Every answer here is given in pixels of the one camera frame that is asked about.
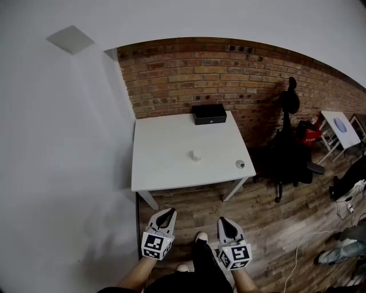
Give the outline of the black metal box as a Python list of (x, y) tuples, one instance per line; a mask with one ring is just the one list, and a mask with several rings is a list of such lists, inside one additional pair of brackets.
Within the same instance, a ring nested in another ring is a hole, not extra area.
[(223, 104), (192, 106), (192, 115), (196, 125), (225, 123), (227, 118)]

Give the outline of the person's right forearm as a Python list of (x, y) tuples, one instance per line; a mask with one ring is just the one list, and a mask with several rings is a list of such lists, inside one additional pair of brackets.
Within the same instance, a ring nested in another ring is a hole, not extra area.
[(258, 288), (244, 268), (231, 270), (237, 293), (258, 293)]

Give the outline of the person's left forearm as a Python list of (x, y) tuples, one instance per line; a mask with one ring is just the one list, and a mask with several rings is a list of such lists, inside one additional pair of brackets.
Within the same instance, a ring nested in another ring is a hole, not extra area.
[(157, 259), (142, 257), (117, 287), (141, 293), (156, 263)]

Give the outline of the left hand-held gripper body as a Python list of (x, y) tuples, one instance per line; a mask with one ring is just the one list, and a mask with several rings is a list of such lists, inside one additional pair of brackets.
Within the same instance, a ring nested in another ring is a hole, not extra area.
[(164, 234), (149, 227), (142, 236), (142, 255), (147, 258), (162, 260), (171, 249), (174, 240), (174, 235)]

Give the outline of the person's black clothing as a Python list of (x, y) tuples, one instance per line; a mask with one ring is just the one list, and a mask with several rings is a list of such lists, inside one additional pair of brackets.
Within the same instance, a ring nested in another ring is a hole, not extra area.
[[(232, 286), (216, 262), (208, 242), (192, 247), (193, 272), (174, 272), (145, 285), (141, 293), (233, 293)], [(133, 290), (106, 287), (97, 293), (136, 293)]]

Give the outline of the large white table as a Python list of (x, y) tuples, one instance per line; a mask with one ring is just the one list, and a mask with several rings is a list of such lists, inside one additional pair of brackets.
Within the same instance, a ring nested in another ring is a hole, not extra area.
[[(196, 125), (192, 114), (144, 118), (134, 131), (132, 186), (153, 209), (151, 192), (231, 181), (222, 200), (228, 201), (247, 179), (256, 175), (242, 135), (228, 111), (225, 123)], [(202, 154), (200, 162), (189, 151)], [(236, 167), (243, 160), (245, 167)]]

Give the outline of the red bag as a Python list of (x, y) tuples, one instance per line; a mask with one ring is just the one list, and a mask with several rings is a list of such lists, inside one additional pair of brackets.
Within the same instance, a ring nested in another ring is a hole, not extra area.
[(321, 131), (316, 122), (300, 120), (296, 128), (296, 138), (300, 143), (311, 147), (320, 137)]

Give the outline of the small white table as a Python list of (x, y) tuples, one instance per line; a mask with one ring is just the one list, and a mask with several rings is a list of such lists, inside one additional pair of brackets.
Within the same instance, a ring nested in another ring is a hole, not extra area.
[[(342, 147), (342, 151), (332, 160), (337, 160), (346, 149), (353, 147), (361, 143), (355, 129), (351, 125), (351, 122), (346, 118), (343, 112), (333, 112), (322, 110), (320, 112), (323, 121), (319, 126), (321, 131), (321, 140), (327, 149), (327, 153), (317, 163), (321, 165), (336, 149), (338, 146)], [(341, 133), (335, 125), (334, 118), (339, 118), (343, 121), (347, 127), (346, 133)]]

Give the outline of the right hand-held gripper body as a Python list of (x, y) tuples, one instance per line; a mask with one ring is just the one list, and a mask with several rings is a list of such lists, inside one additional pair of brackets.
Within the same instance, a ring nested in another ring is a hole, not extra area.
[(218, 259), (227, 270), (245, 268), (252, 261), (251, 245), (245, 239), (220, 244)]

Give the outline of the black office chair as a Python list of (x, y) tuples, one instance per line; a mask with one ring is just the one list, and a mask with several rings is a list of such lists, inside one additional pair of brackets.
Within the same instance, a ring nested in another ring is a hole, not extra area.
[(276, 135), (265, 148), (265, 171), (255, 175), (253, 181), (259, 178), (270, 178), (278, 188), (274, 201), (279, 203), (283, 197), (283, 187), (286, 184), (310, 184), (313, 175), (323, 175), (325, 168), (312, 161), (311, 149), (300, 142), (291, 126), (291, 114), (300, 109), (300, 99), (296, 93), (297, 82), (289, 77), (287, 90), (281, 92), (279, 101), (283, 111), (283, 127), (277, 130)]

